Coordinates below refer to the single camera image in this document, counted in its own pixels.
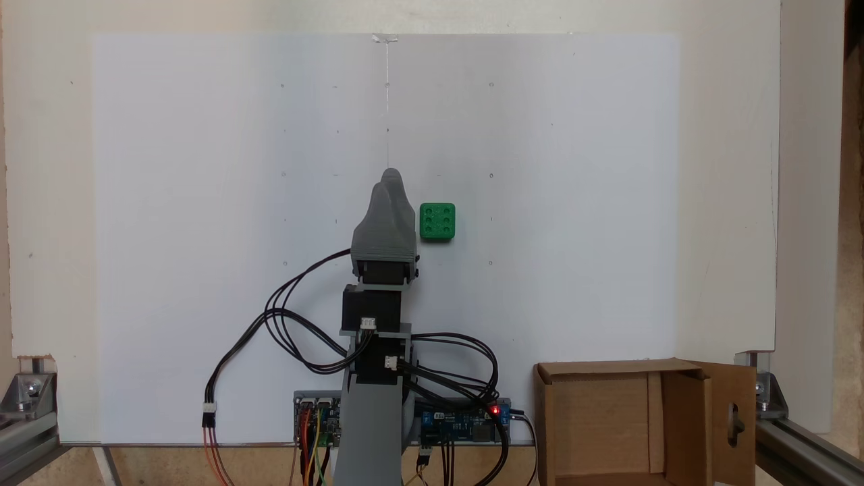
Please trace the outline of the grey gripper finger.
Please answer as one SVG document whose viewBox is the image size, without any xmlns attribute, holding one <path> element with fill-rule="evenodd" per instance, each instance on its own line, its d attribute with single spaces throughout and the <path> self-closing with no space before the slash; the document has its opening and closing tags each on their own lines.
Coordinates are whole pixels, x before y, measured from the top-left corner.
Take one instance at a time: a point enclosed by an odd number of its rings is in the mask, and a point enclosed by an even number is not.
<svg viewBox="0 0 864 486">
<path fill-rule="evenodd" d="M 404 188 L 399 182 L 377 182 L 371 191 L 367 212 L 352 235 L 353 261 L 398 261 L 404 258 L 400 202 Z"/>
<path fill-rule="evenodd" d="M 406 262 L 415 262 L 417 256 L 416 228 L 414 209 L 408 200 L 404 181 L 400 172 L 388 168 L 383 172 L 381 182 L 389 197 L 389 209 L 385 212 L 391 217 L 391 227 L 385 231 L 385 243 L 389 252 Z"/>
</svg>

